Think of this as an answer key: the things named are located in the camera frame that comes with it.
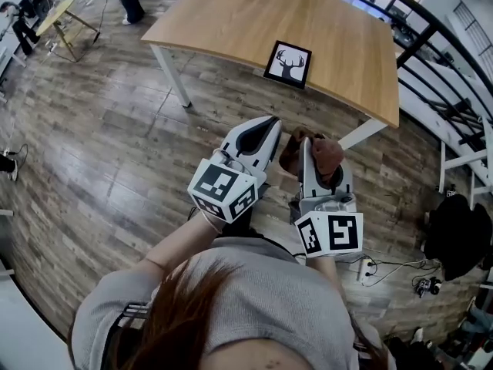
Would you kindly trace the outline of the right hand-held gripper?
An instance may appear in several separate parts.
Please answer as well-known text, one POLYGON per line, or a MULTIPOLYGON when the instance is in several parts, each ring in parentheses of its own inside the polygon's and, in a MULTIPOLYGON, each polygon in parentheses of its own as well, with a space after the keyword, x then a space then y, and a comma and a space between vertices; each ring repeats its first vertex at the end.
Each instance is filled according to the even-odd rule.
POLYGON ((320 183, 305 137, 300 146, 298 181, 302 198, 300 216, 293 222, 308 258, 337 256, 362 251, 363 214, 357 212, 353 174, 343 159, 330 179, 331 196, 320 196, 320 183))

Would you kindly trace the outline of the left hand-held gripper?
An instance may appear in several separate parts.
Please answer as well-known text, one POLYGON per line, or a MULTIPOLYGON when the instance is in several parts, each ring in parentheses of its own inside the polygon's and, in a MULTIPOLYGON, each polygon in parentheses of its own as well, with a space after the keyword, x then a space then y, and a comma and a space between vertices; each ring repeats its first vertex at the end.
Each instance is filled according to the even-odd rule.
POLYGON ((267 181, 264 170, 273 161, 281 132, 276 116, 261 116, 231 129, 220 148, 201 160, 189 183, 195 205, 228 224, 250 209, 267 181))

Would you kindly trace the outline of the brown cloth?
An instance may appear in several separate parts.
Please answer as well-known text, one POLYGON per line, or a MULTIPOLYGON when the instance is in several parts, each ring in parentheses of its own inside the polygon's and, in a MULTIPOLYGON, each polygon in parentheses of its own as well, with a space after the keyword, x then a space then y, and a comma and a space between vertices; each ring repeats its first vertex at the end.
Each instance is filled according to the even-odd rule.
POLYGON ((287 145, 280 154, 280 166, 292 175, 297 175, 300 150, 305 138, 311 141, 311 155, 321 175, 322 183, 331 185, 333 175, 344 159, 341 145, 319 133, 315 133, 304 126, 298 126, 291 133, 287 145))

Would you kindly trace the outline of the black framed deer picture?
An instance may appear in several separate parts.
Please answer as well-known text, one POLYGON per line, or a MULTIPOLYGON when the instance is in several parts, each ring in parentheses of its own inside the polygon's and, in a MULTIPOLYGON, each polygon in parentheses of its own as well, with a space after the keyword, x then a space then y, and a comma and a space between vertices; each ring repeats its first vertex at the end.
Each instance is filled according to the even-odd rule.
POLYGON ((277 40, 263 77, 288 86, 304 89, 312 52, 296 45, 277 40))

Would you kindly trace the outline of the person's left forearm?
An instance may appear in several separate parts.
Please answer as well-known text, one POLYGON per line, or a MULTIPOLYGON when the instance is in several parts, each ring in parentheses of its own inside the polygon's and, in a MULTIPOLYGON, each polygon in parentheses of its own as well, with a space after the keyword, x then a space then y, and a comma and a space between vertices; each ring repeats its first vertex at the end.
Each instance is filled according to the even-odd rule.
POLYGON ((162 278, 209 248, 225 226, 225 221, 200 211, 161 240, 133 269, 162 278))

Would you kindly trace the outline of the white table leg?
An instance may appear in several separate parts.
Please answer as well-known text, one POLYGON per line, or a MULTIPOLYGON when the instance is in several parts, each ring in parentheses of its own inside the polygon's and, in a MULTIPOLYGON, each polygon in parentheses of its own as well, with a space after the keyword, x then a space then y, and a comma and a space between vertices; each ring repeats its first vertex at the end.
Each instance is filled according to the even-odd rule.
POLYGON ((151 44, 150 48, 153 51, 156 60, 158 61, 161 69, 163 70, 166 78, 169 80, 170 85, 177 96, 181 106, 183 108, 189 108, 192 106, 192 102, 186 93, 186 90, 181 82, 180 76, 173 63, 173 58, 168 49, 164 49, 161 46, 151 44))
POLYGON ((338 140, 338 143, 342 147, 343 150, 348 150, 352 146, 361 143, 366 140, 368 137, 373 136, 375 133, 381 131, 387 126, 387 124, 382 123, 377 119, 369 119, 358 128, 354 129, 346 136, 338 140))

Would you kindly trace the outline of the person's black trousers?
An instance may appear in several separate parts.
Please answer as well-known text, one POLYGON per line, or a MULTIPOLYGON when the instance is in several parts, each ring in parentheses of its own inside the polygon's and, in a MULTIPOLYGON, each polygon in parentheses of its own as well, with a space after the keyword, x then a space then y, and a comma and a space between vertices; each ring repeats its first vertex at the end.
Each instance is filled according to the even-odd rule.
POLYGON ((258 233, 253 227, 250 226, 253 210, 254 207, 249 207, 233 223, 227 224, 223 228, 223 236, 266 239, 264 235, 258 233))

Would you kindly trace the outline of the white power strip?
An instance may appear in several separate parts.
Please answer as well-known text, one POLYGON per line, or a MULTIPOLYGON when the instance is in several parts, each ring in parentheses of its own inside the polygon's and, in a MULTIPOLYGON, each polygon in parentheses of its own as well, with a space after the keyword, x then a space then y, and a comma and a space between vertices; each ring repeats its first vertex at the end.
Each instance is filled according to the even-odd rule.
POLYGON ((369 257, 361 260, 361 264, 358 271, 357 280, 361 284, 365 284, 369 277, 372 277, 377 272, 377 265, 369 257))

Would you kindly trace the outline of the person's grey knit top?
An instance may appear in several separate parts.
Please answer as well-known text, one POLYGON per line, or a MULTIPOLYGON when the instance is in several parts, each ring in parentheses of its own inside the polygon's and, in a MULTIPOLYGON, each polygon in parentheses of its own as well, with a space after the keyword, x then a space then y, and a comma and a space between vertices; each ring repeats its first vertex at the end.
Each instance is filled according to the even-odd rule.
MULTIPOLYGON (((224 237, 190 262, 196 284, 214 263, 233 273, 213 303, 204 354, 249 339, 270 339, 314 370, 359 370, 350 316, 316 271, 256 238, 224 237)), ((100 370, 109 330, 131 303, 156 302, 159 279, 143 271, 107 274, 82 302, 72 343, 77 370, 100 370)))

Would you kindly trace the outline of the white staircase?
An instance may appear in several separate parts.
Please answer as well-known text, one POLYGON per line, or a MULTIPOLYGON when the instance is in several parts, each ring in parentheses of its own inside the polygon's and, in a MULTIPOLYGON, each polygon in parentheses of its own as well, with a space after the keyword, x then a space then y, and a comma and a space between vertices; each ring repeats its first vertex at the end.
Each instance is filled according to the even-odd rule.
POLYGON ((493 95, 481 81, 414 56, 397 75, 404 113, 459 156, 486 148, 482 119, 493 128, 493 95))

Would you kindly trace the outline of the white metal stand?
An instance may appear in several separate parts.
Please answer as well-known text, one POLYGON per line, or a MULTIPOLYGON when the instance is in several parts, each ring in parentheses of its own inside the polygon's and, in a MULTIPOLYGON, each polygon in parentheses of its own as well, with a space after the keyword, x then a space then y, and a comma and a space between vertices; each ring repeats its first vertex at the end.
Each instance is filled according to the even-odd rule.
POLYGON ((466 164, 471 165, 472 163, 481 162, 483 159, 486 159, 486 173, 485 179, 483 180, 483 182, 485 183, 484 186, 475 186, 476 174, 473 168, 471 168, 471 189, 469 193, 469 207, 471 210, 473 210, 475 207, 476 195, 493 192, 493 127, 489 123, 488 118, 485 114, 481 116, 480 122, 483 125, 484 134, 480 135, 479 138, 485 138, 485 148, 483 150, 475 151, 465 156, 459 156, 454 159, 446 160, 446 145, 444 142, 441 142, 441 169, 438 184, 439 193, 444 192, 444 179, 445 172, 447 170, 453 169, 455 167, 461 167, 466 164))

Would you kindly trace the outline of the black bag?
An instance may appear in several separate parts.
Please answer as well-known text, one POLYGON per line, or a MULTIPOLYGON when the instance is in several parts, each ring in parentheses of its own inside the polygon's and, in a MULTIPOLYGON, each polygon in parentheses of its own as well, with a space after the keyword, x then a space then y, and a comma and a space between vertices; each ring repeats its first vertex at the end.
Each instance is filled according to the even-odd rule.
POLYGON ((428 213, 425 257, 437 260, 446 281, 466 275, 491 253, 493 220, 479 203, 469 207, 466 197, 455 194, 445 198, 428 213))

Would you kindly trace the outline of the small black device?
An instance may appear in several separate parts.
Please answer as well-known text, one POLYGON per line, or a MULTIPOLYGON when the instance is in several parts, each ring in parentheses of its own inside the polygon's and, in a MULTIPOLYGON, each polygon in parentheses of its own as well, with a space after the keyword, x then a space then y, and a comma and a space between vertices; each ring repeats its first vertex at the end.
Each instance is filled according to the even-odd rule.
POLYGON ((414 285, 414 292, 419 298, 426 294, 438 295, 440 293, 442 281, 437 277, 422 278, 414 285))

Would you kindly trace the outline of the wooden table with white legs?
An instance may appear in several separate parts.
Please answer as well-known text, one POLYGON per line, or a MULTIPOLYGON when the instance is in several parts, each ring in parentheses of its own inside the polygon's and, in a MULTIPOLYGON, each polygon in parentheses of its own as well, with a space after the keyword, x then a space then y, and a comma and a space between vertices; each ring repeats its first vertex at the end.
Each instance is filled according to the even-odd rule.
POLYGON ((358 8, 387 22, 394 43, 401 48, 400 68, 411 57, 448 67, 481 81, 493 95, 493 81, 468 47, 435 15, 415 0, 348 0, 358 8))

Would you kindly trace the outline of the round yellow table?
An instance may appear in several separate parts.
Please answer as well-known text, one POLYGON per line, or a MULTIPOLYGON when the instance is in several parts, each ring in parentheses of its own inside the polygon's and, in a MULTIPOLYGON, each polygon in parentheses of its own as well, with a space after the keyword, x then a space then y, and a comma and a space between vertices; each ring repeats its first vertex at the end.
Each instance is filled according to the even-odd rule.
POLYGON ((75 0, 63 0, 59 4, 57 4, 57 6, 49 11, 49 13, 36 31, 36 35, 41 37, 48 30, 54 29, 60 41, 72 57, 69 59, 70 62, 78 62, 82 58, 82 55, 77 57, 74 53, 74 45, 72 42, 84 28, 87 28, 95 33, 95 37, 92 43, 95 43, 100 36, 100 31, 96 27, 89 24, 69 10, 74 1, 75 0), (69 17, 73 21, 77 22, 78 25, 76 25, 75 27, 71 27, 69 30, 62 30, 63 16, 69 17))

